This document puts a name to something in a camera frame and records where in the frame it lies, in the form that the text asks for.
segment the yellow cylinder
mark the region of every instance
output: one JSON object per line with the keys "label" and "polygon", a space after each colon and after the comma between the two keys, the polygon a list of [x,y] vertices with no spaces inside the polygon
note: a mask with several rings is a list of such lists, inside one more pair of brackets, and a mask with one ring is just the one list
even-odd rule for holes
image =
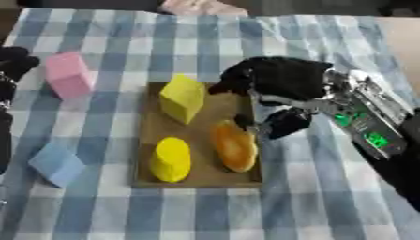
{"label": "yellow cylinder", "polygon": [[164,182],[175,183],[186,178],[191,170],[188,144],[174,137],[161,140],[150,159],[150,170]]}

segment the blue cube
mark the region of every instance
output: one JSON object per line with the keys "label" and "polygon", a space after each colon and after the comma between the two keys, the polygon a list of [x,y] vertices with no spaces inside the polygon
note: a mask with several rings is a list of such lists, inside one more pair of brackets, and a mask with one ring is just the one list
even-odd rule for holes
{"label": "blue cube", "polygon": [[46,144],[29,161],[29,165],[60,188],[71,183],[85,167],[63,144],[54,141]]}

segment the bread roll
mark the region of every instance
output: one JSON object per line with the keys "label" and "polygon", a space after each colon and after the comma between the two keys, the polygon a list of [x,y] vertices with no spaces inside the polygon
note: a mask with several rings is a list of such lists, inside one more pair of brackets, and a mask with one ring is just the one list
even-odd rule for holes
{"label": "bread roll", "polygon": [[254,134],[242,130],[233,120],[223,120],[213,126],[211,135],[212,143],[227,168],[243,173],[254,166],[258,153]]}

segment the block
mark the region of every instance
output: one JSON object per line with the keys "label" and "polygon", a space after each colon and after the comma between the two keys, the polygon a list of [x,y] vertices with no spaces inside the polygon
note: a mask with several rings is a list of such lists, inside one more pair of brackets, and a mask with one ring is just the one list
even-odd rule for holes
{"label": "block", "polygon": [[66,52],[47,58],[46,79],[61,99],[90,93],[93,82],[89,70],[77,52]]}
{"label": "block", "polygon": [[58,142],[47,143],[29,165],[52,184],[64,188],[84,169],[79,158]]}
{"label": "block", "polygon": [[188,124],[204,104],[205,86],[176,74],[160,91],[160,108],[173,119]]}
{"label": "block", "polygon": [[150,159],[150,171],[159,180],[175,183],[186,178],[191,170],[188,144],[178,138],[161,140]]}

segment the green led light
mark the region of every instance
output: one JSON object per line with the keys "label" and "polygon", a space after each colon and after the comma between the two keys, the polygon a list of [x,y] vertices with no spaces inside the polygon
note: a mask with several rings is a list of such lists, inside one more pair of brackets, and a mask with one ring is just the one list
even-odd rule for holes
{"label": "green led light", "polygon": [[368,140],[377,148],[384,147],[388,144],[388,140],[386,140],[381,134],[377,132],[371,132],[369,134],[365,134],[365,139]]}
{"label": "green led light", "polygon": [[350,117],[343,115],[341,113],[335,114],[334,119],[336,119],[336,121],[339,122],[344,127],[348,126],[351,121]]}

